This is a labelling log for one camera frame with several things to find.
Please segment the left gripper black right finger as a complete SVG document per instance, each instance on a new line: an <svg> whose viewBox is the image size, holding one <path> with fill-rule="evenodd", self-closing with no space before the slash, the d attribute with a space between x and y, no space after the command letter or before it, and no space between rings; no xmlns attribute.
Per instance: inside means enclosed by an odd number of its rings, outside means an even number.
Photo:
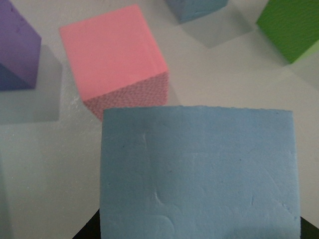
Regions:
<svg viewBox="0 0 319 239"><path fill-rule="evenodd" d="M301 217L301 239L319 239L319 229Z"/></svg>

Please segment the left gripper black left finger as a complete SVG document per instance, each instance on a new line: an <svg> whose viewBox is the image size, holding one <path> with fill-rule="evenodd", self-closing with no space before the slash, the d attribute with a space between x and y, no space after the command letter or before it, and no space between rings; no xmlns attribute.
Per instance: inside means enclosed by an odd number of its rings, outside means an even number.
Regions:
<svg viewBox="0 0 319 239"><path fill-rule="evenodd" d="M100 210L94 214L73 239L100 239Z"/></svg>

